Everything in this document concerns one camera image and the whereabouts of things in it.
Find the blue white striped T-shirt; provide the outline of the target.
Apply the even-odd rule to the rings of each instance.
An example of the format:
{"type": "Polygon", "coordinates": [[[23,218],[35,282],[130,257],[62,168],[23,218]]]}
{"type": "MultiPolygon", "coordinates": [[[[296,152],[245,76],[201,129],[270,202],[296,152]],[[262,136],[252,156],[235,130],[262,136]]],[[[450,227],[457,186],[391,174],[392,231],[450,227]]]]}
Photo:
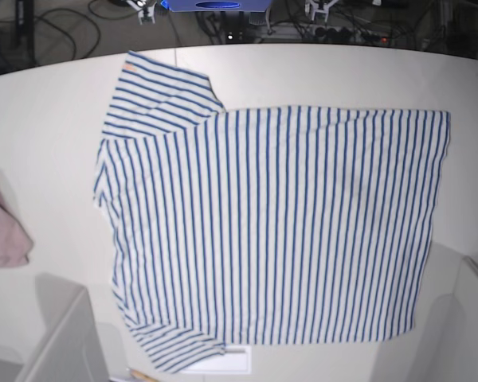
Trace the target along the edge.
{"type": "Polygon", "coordinates": [[[433,110],[228,111],[207,76],[128,53],[93,200],[112,227],[112,293],[153,366],[411,331],[450,122],[433,110]]]}

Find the black power strip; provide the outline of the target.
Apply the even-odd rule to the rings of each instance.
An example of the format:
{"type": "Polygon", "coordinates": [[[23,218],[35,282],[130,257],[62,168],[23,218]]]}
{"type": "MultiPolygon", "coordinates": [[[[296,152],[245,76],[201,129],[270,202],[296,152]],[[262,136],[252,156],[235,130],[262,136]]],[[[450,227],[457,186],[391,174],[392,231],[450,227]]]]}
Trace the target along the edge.
{"type": "Polygon", "coordinates": [[[347,28],[344,26],[319,26],[309,25],[305,28],[308,38],[314,42],[336,45],[388,45],[391,42],[389,36],[360,29],[358,27],[347,28]]]}

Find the blue box device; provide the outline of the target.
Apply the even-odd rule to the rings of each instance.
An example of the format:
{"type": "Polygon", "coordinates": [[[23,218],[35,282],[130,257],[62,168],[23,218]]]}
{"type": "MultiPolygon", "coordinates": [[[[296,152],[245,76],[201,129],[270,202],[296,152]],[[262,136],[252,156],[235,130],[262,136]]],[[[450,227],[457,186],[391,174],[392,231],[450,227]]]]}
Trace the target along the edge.
{"type": "Polygon", "coordinates": [[[198,11],[243,11],[264,12],[272,0],[167,0],[168,8],[174,12],[198,11]]]}

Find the wooden stick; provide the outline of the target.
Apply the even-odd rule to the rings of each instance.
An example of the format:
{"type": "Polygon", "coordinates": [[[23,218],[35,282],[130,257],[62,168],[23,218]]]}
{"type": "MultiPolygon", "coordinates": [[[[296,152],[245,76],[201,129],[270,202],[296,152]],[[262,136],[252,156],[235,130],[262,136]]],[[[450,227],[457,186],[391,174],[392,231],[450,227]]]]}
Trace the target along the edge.
{"type": "Polygon", "coordinates": [[[136,378],[137,380],[141,380],[144,382],[159,382],[159,380],[155,379],[154,377],[148,376],[147,374],[144,374],[133,368],[128,369],[128,372],[132,377],[136,378]]]}

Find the left grey partition panel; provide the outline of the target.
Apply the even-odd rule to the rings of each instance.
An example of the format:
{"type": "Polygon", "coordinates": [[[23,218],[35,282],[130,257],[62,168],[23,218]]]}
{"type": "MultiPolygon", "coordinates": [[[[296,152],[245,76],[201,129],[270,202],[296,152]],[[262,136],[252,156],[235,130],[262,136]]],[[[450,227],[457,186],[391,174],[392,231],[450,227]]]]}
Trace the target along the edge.
{"type": "Polygon", "coordinates": [[[0,275],[0,381],[108,378],[85,286],[49,274],[0,275]]]}

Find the grey partition panel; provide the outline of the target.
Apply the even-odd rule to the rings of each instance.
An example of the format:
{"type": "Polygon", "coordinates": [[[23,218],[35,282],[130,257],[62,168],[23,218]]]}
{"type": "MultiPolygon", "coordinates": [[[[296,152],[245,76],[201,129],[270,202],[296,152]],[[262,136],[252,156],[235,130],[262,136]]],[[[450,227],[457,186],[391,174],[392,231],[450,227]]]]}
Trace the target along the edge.
{"type": "Polygon", "coordinates": [[[108,378],[85,286],[49,274],[0,275],[0,381],[108,378]]]}
{"type": "Polygon", "coordinates": [[[478,381],[478,253],[429,308],[415,345],[380,346],[371,381],[478,381]]]}

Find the pink folded cloth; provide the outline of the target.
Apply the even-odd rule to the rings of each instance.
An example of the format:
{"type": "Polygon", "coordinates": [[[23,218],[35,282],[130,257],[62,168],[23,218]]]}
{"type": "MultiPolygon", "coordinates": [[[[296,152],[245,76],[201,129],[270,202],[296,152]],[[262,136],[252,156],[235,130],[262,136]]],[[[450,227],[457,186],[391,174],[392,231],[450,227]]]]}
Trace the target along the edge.
{"type": "Polygon", "coordinates": [[[0,268],[25,266],[32,249],[33,241],[8,209],[0,191],[0,268]]]}

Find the right grey partition panel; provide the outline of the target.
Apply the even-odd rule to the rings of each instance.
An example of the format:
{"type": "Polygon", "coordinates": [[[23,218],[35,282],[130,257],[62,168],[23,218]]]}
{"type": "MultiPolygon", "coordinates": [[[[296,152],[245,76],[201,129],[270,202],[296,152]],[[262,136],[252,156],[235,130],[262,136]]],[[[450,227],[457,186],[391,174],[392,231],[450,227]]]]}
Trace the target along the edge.
{"type": "Polygon", "coordinates": [[[429,308],[415,345],[380,346],[371,381],[478,381],[478,253],[429,308]]]}

